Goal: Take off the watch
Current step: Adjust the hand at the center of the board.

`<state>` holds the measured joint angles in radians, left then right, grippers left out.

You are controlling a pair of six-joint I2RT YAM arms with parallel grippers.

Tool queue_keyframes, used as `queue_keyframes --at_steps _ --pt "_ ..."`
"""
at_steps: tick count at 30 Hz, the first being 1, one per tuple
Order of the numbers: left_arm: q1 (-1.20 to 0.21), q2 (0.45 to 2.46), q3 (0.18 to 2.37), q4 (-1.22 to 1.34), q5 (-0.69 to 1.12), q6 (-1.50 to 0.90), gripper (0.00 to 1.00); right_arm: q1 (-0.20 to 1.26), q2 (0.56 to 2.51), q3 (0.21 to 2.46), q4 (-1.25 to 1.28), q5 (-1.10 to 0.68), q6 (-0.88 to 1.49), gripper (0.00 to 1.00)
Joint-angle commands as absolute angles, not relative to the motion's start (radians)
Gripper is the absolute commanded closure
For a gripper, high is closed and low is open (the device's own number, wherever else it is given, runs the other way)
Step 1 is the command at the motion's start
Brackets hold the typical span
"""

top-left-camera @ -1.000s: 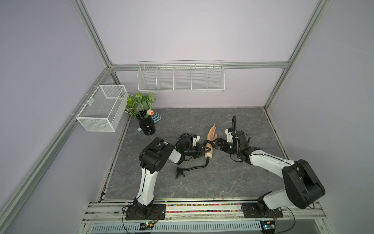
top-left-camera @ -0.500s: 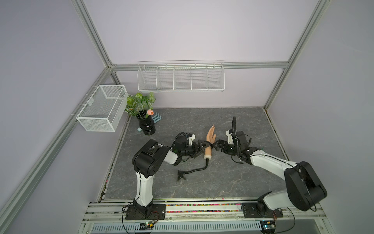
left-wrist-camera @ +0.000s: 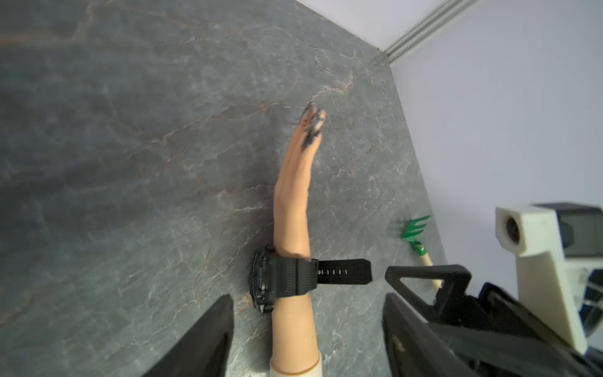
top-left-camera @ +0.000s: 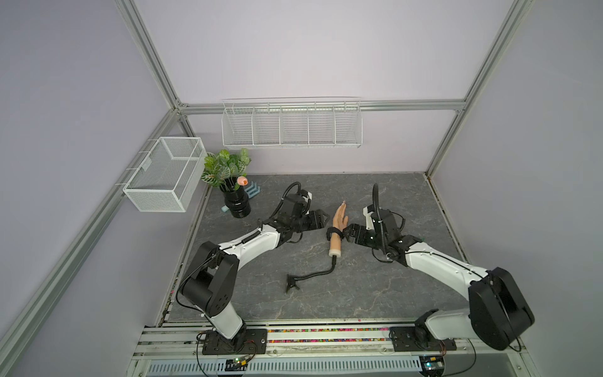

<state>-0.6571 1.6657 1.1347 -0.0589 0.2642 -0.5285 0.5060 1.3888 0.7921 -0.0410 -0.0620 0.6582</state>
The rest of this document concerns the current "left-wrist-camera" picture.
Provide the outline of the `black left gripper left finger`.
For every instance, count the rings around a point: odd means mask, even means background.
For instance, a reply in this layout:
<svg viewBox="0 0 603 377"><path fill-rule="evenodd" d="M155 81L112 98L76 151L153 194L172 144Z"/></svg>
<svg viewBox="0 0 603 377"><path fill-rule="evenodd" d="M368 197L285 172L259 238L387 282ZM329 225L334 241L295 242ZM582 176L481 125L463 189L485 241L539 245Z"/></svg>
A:
<svg viewBox="0 0 603 377"><path fill-rule="evenodd" d="M145 375L224 376L233 333L233 301L223 295Z"/></svg>

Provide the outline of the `black digital wrist watch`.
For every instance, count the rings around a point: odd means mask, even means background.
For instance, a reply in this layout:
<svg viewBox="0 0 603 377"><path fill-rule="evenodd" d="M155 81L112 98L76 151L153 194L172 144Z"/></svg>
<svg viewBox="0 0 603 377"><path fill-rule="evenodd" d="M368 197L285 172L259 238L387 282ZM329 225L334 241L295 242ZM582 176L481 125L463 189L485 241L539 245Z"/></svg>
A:
<svg viewBox="0 0 603 377"><path fill-rule="evenodd" d="M249 288L254 308L270 314L276 300L306 295L320 284L365 285L372 281L372 264L367 259L285 258L268 245L254 253Z"/></svg>

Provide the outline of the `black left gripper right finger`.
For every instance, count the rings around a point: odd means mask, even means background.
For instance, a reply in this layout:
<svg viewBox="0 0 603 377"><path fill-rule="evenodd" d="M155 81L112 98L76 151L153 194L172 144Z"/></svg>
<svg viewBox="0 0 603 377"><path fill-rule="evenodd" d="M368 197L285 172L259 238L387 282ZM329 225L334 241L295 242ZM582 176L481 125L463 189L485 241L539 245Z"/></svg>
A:
<svg viewBox="0 0 603 377"><path fill-rule="evenodd" d="M396 294L386 295L383 332L393 376L474 376Z"/></svg>

